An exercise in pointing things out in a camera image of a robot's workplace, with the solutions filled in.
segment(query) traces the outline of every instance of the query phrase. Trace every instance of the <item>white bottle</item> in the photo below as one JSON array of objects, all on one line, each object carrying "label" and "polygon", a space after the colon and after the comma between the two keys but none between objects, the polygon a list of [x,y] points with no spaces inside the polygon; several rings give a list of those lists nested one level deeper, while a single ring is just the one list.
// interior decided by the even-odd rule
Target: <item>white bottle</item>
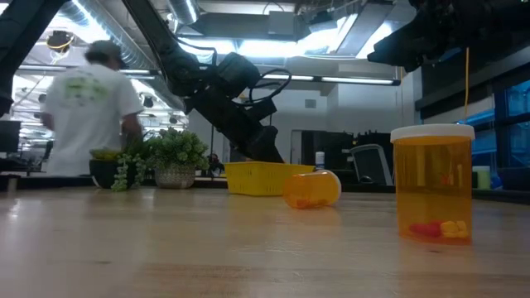
[{"label": "white bottle", "polygon": [[317,170],[324,170],[324,152],[318,151],[315,154],[315,168]]}]

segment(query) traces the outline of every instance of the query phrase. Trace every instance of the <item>yellow basket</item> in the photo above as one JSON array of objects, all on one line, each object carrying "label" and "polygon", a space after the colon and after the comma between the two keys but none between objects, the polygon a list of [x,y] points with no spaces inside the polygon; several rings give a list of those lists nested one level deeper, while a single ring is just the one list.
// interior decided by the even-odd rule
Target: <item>yellow basket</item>
[{"label": "yellow basket", "polygon": [[311,173],[314,168],[261,161],[225,164],[230,194],[241,195],[282,195],[287,178]]}]

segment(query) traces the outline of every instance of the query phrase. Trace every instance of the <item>computer monitor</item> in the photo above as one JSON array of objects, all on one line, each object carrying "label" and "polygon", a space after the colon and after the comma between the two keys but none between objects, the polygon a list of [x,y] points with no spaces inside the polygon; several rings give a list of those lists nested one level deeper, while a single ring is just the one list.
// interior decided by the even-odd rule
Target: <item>computer monitor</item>
[{"label": "computer monitor", "polygon": [[0,152],[18,152],[20,121],[0,120]]}]

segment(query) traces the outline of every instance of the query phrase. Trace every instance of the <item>green plant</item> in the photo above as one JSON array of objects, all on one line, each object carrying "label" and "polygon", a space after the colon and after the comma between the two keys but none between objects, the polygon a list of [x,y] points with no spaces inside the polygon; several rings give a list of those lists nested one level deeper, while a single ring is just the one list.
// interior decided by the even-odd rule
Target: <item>green plant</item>
[{"label": "green plant", "polygon": [[160,136],[151,138],[147,145],[150,166],[162,169],[168,166],[208,167],[204,156],[208,146],[193,132],[178,132],[173,128],[161,130]]},{"label": "green plant", "polygon": [[112,191],[127,190],[127,171],[128,163],[132,161],[131,156],[122,154],[118,159],[118,173],[114,175],[114,184],[110,187]]},{"label": "green plant", "polygon": [[146,154],[148,150],[147,145],[143,142],[132,142],[128,144],[124,151],[114,151],[107,148],[94,149],[90,151],[92,157],[100,161],[116,161],[118,163],[118,173],[114,175],[114,183],[111,186],[112,191],[125,191],[127,190],[127,173],[129,165],[132,163],[136,165],[137,174],[134,177],[134,184],[132,187],[139,187],[147,169],[146,162],[142,158],[142,154]]}]

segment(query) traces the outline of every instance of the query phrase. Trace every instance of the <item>desk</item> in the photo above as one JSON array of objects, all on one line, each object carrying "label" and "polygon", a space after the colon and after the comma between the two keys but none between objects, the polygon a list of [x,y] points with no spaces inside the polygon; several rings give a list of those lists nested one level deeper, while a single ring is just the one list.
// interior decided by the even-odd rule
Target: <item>desk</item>
[{"label": "desk", "polygon": [[530,294],[523,205],[475,201],[474,245],[451,247],[401,240],[393,195],[318,210],[226,190],[16,196],[0,199],[2,298]]}]

